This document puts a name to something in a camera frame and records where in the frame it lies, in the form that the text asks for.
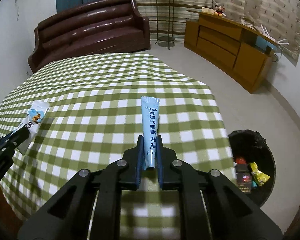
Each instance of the yellow wrapper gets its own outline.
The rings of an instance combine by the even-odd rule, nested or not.
[[[252,170],[252,175],[256,181],[256,183],[259,186],[262,186],[263,184],[265,184],[268,179],[270,179],[269,175],[264,174],[263,172],[258,170],[258,166],[256,163],[249,163],[251,170]]]

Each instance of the white wall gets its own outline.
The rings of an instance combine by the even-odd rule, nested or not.
[[[300,55],[297,66],[282,55],[281,59],[272,66],[267,79],[300,117]]]
[[[56,0],[0,2],[0,103],[31,73],[27,59],[34,49],[34,29],[56,13]]]

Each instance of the sofa armrest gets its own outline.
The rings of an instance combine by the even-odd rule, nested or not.
[[[43,60],[44,56],[46,55],[46,51],[43,48],[40,40],[39,40],[39,30],[38,28],[34,29],[34,38],[35,38],[35,46],[32,54],[28,58],[28,64],[33,73],[38,71],[37,67],[40,62]]]
[[[145,38],[146,47],[150,49],[150,25],[149,18],[142,16],[137,7],[136,0],[131,0],[132,15],[136,23],[136,27],[143,30],[143,37]]]

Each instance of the gray floor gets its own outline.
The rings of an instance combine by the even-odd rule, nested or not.
[[[176,43],[159,47],[151,42],[156,56],[178,72],[204,82],[216,97],[228,134],[233,130],[255,130],[267,140],[276,163],[273,192],[262,210],[284,232],[300,204],[300,131],[278,101],[265,89],[250,95],[212,63]]]

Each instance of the beige patterned curtain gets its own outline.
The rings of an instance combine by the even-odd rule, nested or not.
[[[138,10],[143,16],[149,17],[151,38],[156,38],[156,0],[136,0]],[[198,19],[198,14],[187,12],[187,9],[201,10],[202,7],[212,7],[212,0],[174,0],[174,37],[183,40],[186,20]],[[168,31],[168,0],[158,0],[159,33]]]
[[[283,52],[298,60],[300,53],[299,0],[214,0],[226,8],[226,15],[241,23],[265,26],[277,41],[287,39]]]

